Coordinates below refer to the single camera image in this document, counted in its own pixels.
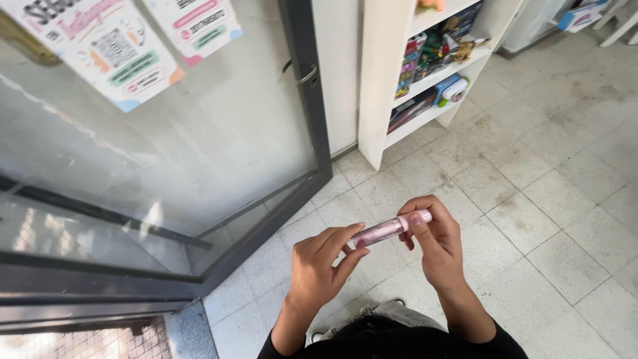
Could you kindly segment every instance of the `pink pen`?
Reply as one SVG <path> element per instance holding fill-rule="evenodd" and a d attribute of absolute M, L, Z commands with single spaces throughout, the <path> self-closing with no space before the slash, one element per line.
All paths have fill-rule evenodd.
<path fill-rule="evenodd" d="M 421 215 L 421 218 L 423 218 L 426 223 L 432 221 L 432 214 L 430 213 L 430 211 L 417 210 L 415 212 Z M 352 236 L 352 241 L 354 242 L 355 247 L 357 249 L 367 247 L 370 244 L 381 242 L 382 240 L 390 238 L 395 234 L 406 232 L 410 229 L 410 226 L 408 225 L 408 217 L 410 215 L 411 213 L 398 216 L 355 234 L 354 236 Z"/>

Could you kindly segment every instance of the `fingernail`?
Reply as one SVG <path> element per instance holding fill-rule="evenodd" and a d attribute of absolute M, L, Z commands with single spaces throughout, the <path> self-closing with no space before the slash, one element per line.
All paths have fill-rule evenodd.
<path fill-rule="evenodd" d="M 410 216 L 410 221 L 412 221 L 412 224 L 419 224 L 421 223 L 421 216 L 418 213 L 414 213 Z"/>

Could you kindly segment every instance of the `black shirt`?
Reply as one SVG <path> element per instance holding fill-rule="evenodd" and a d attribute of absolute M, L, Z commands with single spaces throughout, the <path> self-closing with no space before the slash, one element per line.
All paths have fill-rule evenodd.
<path fill-rule="evenodd" d="M 521 346 L 495 321 L 496 336 L 483 344 L 467 342 L 453 333 L 418 326 L 410 328 L 387 317 L 372 315 L 350 323 L 330 340 L 299 349 L 292 358 L 524 358 Z M 287 358 L 279 354 L 270 334 L 259 359 Z"/>

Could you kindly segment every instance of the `sticker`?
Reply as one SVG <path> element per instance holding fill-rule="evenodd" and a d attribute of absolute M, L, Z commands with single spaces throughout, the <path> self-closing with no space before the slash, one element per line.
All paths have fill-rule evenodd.
<path fill-rule="evenodd" d="M 124 112 L 184 77 L 131 0 L 0 0 L 0 6 Z"/>
<path fill-rule="evenodd" d="M 230 0 L 143 0 L 188 66 L 243 32 Z"/>

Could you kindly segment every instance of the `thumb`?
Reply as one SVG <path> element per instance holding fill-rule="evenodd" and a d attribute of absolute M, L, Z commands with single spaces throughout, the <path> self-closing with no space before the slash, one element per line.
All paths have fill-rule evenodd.
<path fill-rule="evenodd" d="M 419 245 L 421 245 L 424 256 L 427 254 L 436 253 L 437 251 L 443 249 L 441 245 L 436 241 L 436 238 L 434 238 L 434 236 L 432 235 L 430 227 L 427 226 L 427 223 L 423 220 L 423 218 L 421 218 L 418 213 L 413 212 L 412 214 L 410 214 L 410 216 L 408 217 L 408 221 L 410 223 L 410 230 L 419 242 Z"/>
<path fill-rule="evenodd" d="M 339 262 L 337 268 L 334 269 L 334 283 L 338 285 L 339 288 L 343 287 L 361 258 L 365 257 L 368 253 L 370 253 L 368 248 L 359 248 L 348 253 L 346 257 Z"/>

